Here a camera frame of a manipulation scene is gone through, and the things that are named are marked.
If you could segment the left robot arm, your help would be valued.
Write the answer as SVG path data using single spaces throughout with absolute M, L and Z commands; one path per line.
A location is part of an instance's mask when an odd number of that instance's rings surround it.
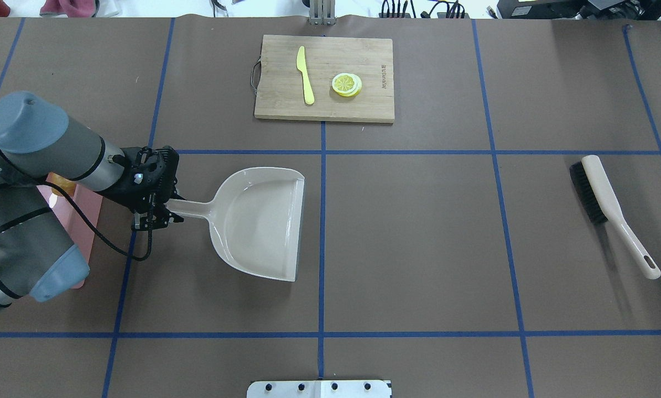
M 140 217 L 151 232 L 182 217 L 179 154 L 119 147 L 29 91 L 0 100 L 0 311 L 30 296 L 44 302 L 85 280 L 90 266 L 39 191 L 50 174 L 84 186 Z

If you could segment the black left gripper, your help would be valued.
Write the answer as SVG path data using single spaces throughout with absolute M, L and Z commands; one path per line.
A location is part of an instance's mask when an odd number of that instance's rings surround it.
M 110 155 L 107 162 L 123 167 L 115 183 L 105 189 L 105 198 L 133 212 L 131 229 L 149 231 L 184 222 L 184 217 L 164 204 L 175 194 L 179 154 L 170 146 L 125 147 L 123 154 Z

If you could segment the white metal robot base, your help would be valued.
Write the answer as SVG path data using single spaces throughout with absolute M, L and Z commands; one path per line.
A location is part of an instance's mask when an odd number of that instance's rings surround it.
M 385 380 L 283 380 L 257 381 L 249 385 L 247 397 L 392 397 Z

